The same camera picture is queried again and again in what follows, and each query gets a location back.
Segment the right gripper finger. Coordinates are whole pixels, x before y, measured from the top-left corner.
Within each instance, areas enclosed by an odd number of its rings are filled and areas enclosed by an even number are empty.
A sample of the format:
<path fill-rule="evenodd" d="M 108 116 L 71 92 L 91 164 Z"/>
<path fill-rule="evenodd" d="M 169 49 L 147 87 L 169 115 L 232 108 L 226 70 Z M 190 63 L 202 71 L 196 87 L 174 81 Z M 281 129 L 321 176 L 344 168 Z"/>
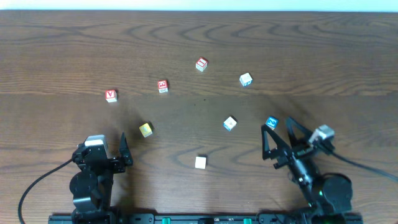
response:
<path fill-rule="evenodd" d="M 312 135 L 312 131 L 302 126 L 296 120 L 288 117 L 286 120 L 286 127 L 288 132 L 288 137 L 290 145 L 296 147 L 299 145 L 308 145 L 308 140 Z"/>
<path fill-rule="evenodd" d="M 288 156 L 290 146 L 268 125 L 261 126 L 262 134 L 262 158 L 277 159 L 282 156 Z"/>

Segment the blue number 2 block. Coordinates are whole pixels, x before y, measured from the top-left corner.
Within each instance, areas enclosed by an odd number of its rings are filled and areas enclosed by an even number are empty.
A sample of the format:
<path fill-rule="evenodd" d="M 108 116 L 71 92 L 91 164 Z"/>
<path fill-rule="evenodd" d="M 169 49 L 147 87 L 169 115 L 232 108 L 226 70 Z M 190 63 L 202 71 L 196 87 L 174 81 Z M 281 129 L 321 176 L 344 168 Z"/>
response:
<path fill-rule="evenodd" d="M 274 130 L 277 127 L 278 123 L 279 123 L 279 120 L 277 118 L 270 116 L 270 117 L 268 117 L 265 125 L 267 125 L 272 130 Z"/>

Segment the red letter A block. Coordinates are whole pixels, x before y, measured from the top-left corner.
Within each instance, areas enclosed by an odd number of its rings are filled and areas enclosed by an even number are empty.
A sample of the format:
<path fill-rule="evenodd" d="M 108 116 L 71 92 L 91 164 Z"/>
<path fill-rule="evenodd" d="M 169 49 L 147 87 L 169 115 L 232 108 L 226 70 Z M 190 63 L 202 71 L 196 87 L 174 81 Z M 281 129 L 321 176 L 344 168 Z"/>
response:
<path fill-rule="evenodd" d="M 114 103 L 118 101 L 118 94 L 116 90 L 106 90 L 105 99 L 108 103 Z"/>

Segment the red letter I block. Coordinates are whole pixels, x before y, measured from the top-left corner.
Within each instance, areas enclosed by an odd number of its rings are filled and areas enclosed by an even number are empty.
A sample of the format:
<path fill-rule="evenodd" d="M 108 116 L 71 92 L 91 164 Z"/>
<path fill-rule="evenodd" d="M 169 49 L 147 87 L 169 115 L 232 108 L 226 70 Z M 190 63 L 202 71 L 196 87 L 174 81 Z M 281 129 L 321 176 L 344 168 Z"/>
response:
<path fill-rule="evenodd" d="M 208 66 L 208 61 L 207 59 L 200 57 L 196 63 L 195 63 L 195 67 L 197 70 L 203 72 Z"/>

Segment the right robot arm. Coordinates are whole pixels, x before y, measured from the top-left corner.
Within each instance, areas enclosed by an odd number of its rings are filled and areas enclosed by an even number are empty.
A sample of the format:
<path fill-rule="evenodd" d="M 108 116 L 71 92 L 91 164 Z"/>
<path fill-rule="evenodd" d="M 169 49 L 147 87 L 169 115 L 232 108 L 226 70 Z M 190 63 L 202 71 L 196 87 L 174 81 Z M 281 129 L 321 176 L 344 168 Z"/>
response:
<path fill-rule="evenodd" d="M 339 173 L 321 174 L 312 160 L 319 152 L 330 155 L 335 132 L 327 125 L 314 131 L 292 118 L 287 119 L 287 144 L 267 124 L 261 126 L 262 158 L 275 159 L 275 169 L 288 167 L 298 184 L 307 208 L 286 214 L 284 223 L 348 223 L 346 213 L 352 209 L 352 181 Z"/>

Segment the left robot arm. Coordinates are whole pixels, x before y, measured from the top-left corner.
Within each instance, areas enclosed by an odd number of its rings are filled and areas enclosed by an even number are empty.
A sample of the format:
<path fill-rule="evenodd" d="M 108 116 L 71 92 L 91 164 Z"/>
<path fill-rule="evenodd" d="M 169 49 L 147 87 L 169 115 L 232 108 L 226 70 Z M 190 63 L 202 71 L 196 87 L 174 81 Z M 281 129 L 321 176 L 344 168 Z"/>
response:
<path fill-rule="evenodd" d="M 124 173 L 133 159 L 124 134 L 121 135 L 119 156 L 107 156 L 104 135 L 89 136 L 77 146 L 72 162 L 80 169 L 70 181 L 75 210 L 73 223 L 127 223 L 120 209 L 111 206 L 114 174 Z"/>

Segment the yellow letter O block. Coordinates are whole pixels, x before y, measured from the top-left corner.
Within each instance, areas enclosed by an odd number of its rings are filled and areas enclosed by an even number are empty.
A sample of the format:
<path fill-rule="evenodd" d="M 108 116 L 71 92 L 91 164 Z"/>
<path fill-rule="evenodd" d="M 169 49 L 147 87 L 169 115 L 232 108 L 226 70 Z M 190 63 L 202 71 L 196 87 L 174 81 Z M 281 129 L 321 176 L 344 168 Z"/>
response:
<path fill-rule="evenodd" d="M 141 134 L 146 138 L 152 135 L 152 128 L 149 123 L 145 123 L 139 127 Z"/>

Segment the white block blue drawing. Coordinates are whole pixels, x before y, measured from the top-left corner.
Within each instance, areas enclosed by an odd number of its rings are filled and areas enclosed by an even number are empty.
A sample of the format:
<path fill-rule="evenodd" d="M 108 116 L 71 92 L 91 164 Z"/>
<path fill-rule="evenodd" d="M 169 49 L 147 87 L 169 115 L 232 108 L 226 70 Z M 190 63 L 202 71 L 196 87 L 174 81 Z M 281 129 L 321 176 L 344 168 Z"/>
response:
<path fill-rule="evenodd" d="M 224 122 L 223 126 L 226 130 L 231 131 L 237 125 L 237 121 L 232 117 L 229 116 Z"/>

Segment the white block blue side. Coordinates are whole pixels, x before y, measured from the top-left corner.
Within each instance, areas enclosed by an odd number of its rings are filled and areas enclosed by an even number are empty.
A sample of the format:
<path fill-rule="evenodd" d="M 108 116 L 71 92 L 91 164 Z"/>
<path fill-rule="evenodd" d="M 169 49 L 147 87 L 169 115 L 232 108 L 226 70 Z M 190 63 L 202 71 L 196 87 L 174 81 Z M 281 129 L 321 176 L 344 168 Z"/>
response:
<path fill-rule="evenodd" d="M 239 81 L 242 86 L 248 86 L 252 83 L 252 77 L 250 73 L 244 73 L 239 77 Z"/>

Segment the plain white wooden block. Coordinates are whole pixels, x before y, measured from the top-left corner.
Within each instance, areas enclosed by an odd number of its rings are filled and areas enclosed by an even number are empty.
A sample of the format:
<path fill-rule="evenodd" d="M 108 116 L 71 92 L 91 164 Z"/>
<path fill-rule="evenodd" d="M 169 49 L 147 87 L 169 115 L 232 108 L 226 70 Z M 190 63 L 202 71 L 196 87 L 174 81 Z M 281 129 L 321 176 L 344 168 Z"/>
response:
<path fill-rule="evenodd" d="M 197 156 L 195 158 L 195 168 L 196 169 L 205 169 L 206 168 L 206 157 Z"/>

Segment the red letter E block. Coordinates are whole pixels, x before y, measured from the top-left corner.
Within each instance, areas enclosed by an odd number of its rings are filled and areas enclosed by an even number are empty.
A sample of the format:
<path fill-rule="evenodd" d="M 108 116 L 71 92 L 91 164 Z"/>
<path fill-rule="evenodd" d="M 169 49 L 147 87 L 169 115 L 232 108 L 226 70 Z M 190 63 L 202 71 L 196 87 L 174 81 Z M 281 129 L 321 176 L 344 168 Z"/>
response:
<path fill-rule="evenodd" d="M 160 93 L 167 93 L 169 91 L 167 80 L 159 80 L 157 86 Z"/>

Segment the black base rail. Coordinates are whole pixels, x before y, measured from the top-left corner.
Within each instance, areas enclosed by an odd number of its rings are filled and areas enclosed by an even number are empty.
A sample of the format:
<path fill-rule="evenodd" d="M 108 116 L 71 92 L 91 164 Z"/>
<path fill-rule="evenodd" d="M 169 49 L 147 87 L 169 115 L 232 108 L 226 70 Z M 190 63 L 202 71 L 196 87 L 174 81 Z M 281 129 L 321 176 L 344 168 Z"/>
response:
<path fill-rule="evenodd" d="M 121 218 L 98 219 L 92 223 L 127 223 L 127 224 L 363 224 L 361 215 L 346 213 L 313 217 L 303 220 L 301 217 L 281 213 L 260 213 L 258 215 L 154 215 L 151 213 L 134 213 Z"/>

